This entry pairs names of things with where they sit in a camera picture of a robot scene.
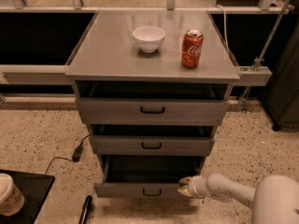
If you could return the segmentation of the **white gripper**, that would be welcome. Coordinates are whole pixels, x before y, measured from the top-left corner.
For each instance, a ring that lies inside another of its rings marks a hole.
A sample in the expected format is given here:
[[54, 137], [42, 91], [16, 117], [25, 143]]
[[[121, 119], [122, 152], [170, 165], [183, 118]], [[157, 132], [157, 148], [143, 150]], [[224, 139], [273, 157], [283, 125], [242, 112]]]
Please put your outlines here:
[[184, 185], [178, 188], [178, 192], [183, 196], [189, 197], [191, 194], [191, 196], [196, 199], [205, 198], [207, 196], [205, 177], [200, 175], [184, 177], [179, 180], [179, 184]]

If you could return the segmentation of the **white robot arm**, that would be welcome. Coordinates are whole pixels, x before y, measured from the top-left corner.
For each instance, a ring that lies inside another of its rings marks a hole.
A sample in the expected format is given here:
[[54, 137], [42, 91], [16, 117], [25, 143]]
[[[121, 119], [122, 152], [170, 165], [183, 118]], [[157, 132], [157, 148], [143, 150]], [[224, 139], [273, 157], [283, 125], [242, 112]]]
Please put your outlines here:
[[224, 203], [236, 200], [251, 210], [251, 224], [299, 224], [299, 182], [284, 175], [265, 177], [256, 188], [219, 173], [179, 180], [178, 192]]

